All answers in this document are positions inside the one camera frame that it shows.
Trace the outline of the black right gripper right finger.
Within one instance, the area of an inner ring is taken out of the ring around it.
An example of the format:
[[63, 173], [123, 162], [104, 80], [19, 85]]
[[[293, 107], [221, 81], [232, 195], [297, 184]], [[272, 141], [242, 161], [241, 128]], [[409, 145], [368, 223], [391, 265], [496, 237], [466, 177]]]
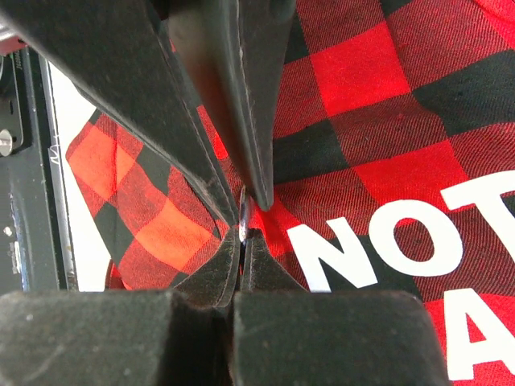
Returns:
[[233, 300], [237, 385], [447, 385], [422, 303], [402, 291], [307, 292], [254, 229]]

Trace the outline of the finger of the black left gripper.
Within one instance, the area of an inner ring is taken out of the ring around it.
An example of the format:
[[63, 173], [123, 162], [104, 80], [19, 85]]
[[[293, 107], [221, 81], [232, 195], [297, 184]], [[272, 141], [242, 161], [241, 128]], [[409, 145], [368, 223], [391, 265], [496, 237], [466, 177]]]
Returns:
[[233, 165], [263, 210], [294, 1], [169, 1], [168, 32]]
[[1, 21], [175, 166], [225, 223], [237, 207], [148, 1], [4, 1]]

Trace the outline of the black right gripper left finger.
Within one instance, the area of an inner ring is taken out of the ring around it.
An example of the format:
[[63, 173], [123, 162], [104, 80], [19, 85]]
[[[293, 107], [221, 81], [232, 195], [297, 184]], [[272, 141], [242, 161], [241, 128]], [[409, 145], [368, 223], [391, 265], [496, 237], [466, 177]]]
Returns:
[[226, 313], [240, 242], [176, 287], [1, 298], [4, 385], [228, 385]]

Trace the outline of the clear round sticker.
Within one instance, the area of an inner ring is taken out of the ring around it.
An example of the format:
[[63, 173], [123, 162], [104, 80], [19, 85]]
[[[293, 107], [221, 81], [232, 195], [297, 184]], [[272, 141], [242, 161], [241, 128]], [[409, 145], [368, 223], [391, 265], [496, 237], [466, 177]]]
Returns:
[[252, 216], [252, 198], [247, 192], [246, 186], [243, 186], [240, 193], [240, 206], [239, 206], [239, 224], [238, 224], [238, 236], [240, 242], [245, 245], [248, 232], [249, 223]]

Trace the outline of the red black plaid shirt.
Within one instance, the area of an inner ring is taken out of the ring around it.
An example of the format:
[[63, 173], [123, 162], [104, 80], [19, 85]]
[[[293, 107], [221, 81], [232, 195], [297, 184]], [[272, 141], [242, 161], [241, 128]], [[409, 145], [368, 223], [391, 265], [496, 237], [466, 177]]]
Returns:
[[[259, 230], [312, 294], [416, 297], [447, 385], [513, 384], [513, 2], [294, 2], [274, 117], [274, 202], [263, 211], [247, 190], [247, 241]], [[238, 235], [245, 184], [161, 23], [238, 219], [225, 223], [175, 166], [97, 109], [67, 160], [109, 250], [110, 290], [174, 288], [229, 231]], [[246, 244], [223, 334], [234, 385]]]

